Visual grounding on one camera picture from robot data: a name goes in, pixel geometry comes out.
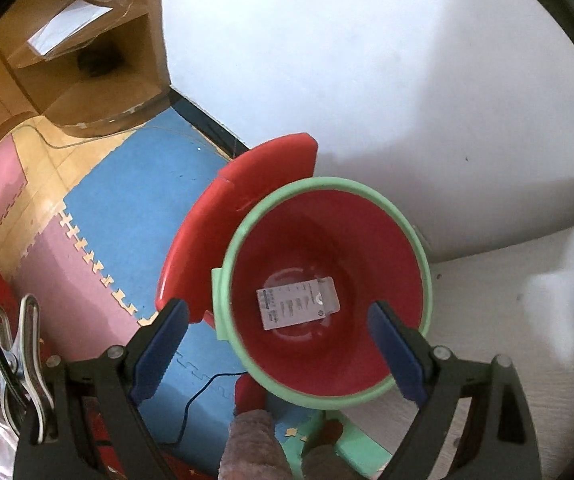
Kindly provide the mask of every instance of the blue gripper pad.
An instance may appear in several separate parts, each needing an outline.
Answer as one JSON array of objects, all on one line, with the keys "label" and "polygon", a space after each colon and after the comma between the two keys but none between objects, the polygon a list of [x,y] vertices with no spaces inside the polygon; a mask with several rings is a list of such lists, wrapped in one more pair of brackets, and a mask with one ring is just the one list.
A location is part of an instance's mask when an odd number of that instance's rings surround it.
[{"label": "blue gripper pad", "polygon": [[163,379],[176,349],[189,327],[189,309],[181,300],[170,300],[150,326],[138,329],[128,351],[140,354],[135,363],[126,363],[131,379],[129,397],[137,406],[151,398]]},{"label": "blue gripper pad", "polygon": [[369,307],[367,327],[403,397],[416,402],[420,408],[428,397],[423,383],[423,367],[377,303]]}]

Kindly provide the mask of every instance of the sticker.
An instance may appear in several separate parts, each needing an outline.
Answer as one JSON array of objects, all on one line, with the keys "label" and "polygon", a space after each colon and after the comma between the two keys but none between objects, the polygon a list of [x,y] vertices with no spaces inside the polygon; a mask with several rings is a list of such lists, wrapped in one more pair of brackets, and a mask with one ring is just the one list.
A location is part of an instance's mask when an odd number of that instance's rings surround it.
[{"label": "sticker", "polygon": [[265,330],[323,319],[340,310],[332,278],[261,288],[256,296]]}]

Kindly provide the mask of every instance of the red bucket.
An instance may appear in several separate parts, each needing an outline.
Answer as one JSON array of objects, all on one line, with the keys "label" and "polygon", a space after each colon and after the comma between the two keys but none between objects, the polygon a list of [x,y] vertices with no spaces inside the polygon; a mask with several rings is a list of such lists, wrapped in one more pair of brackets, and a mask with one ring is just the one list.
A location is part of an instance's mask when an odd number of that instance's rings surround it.
[{"label": "red bucket", "polygon": [[[264,330],[256,290],[331,277],[340,311]],[[333,408],[392,386],[367,330],[367,310],[386,300],[408,326],[429,322],[429,267],[419,240],[384,197],[357,182],[309,178],[262,200],[215,269],[214,314],[251,374],[296,404]]]}]

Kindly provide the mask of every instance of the black baseboard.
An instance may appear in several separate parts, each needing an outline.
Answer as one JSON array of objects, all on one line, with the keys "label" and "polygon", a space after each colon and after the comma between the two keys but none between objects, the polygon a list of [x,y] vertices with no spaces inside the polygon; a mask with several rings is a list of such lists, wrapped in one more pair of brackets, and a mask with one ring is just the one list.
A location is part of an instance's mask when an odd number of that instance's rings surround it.
[{"label": "black baseboard", "polygon": [[200,130],[205,137],[218,146],[231,158],[236,158],[244,152],[248,152],[240,139],[237,139],[227,128],[217,123],[205,112],[193,104],[189,99],[180,95],[174,89],[169,92],[169,100],[172,108],[190,123],[194,128]]}]

